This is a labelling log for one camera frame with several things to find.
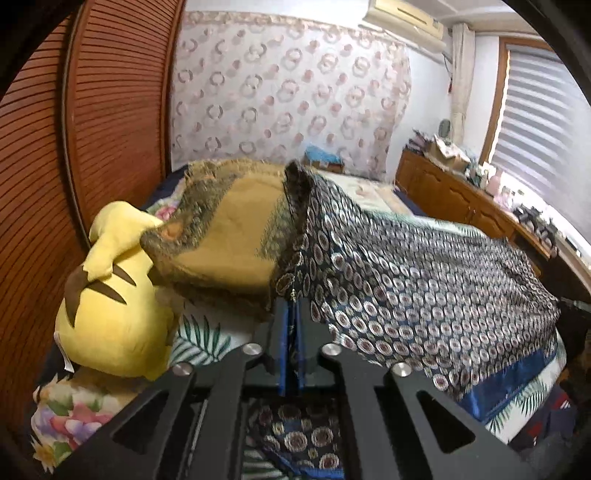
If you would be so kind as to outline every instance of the silver screw head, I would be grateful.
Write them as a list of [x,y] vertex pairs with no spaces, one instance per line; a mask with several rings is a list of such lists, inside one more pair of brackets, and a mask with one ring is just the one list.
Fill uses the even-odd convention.
[[413,373],[413,368],[405,362],[399,362],[392,366],[392,373],[399,377],[407,377]]
[[262,347],[258,343],[247,343],[242,347],[242,351],[247,355],[259,355],[262,352]]
[[186,377],[193,372],[193,366],[187,362],[181,362],[173,366],[173,373],[179,377]]
[[322,346],[322,353],[327,356],[337,356],[342,351],[343,348],[335,343],[327,343]]

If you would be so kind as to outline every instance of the clutter on dresser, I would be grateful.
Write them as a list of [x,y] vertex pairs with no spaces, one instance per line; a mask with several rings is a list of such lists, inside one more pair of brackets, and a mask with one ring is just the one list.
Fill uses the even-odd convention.
[[466,180],[474,185],[475,187],[485,190],[488,186],[489,178],[493,175],[495,168],[484,162],[482,165],[478,161],[478,158],[470,156],[470,165],[467,167],[464,175]]
[[504,186],[501,191],[493,197],[493,200],[504,211],[510,212],[512,210],[514,196],[515,192],[512,192],[509,187]]
[[444,118],[439,122],[439,128],[437,129],[437,135],[442,138],[449,138],[452,133],[452,123],[449,119]]
[[410,137],[408,139],[405,149],[410,150],[411,152],[414,152],[417,155],[422,155],[423,151],[427,148],[427,145],[430,142],[432,135],[426,134],[425,132],[421,132],[415,129],[413,129],[413,132],[414,137]]
[[497,168],[494,175],[489,179],[488,184],[486,185],[486,192],[488,195],[495,197],[499,194],[502,175],[503,171],[500,168]]
[[436,135],[429,142],[425,156],[429,160],[439,163],[447,170],[462,174],[466,171],[466,167],[471,164],[470,158],[460,147],[448,139]]
[[558,251],[556,244],[558,228],[552,221],[546,222],[541,214],[542,212],[539,210],[533,207],[527,208],[523,205],[513,209],[513,215],[517,217],[519,223],[533,233],[540,240],[540,243],[548,248],[552,256],[555,257]]

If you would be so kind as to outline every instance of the wooden window frame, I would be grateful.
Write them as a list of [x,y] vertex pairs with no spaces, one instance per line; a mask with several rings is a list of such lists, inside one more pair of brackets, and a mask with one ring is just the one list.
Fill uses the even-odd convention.
[[501,115],[503,92],[505,90],[507,76],[507,62],[509,62],[508,45],[523,45],[526,47],[543,48],[544,50],[554,51],[543,40],[536,40],[534,38],[499,37],[499,69],[496,74],[495,99],[492,103],[491,119],[488,123],[488,130],[480,154],[481,165],[489,159],[492,144],[495,141],[496,127]]

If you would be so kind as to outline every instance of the ceiling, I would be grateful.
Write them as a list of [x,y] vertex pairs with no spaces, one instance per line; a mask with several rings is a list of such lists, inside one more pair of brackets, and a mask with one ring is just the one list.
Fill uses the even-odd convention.
[[464,22],[472,30],[533,33],[535,30],[502,0],[405,0],[447,27]]

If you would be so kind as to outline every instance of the window blind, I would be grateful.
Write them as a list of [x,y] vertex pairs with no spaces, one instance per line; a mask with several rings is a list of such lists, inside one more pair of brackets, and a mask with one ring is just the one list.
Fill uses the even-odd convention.
[[[591,151],[581,158],[575,148],[582,128],[591,136],[589,104],[554,53],[508,47],[508,81],[491,163],[537,193],[591,241],[591,179],[587,176],[585,188],[580,178],[589,170]],[[586,125],[577,125],[583,117]]]

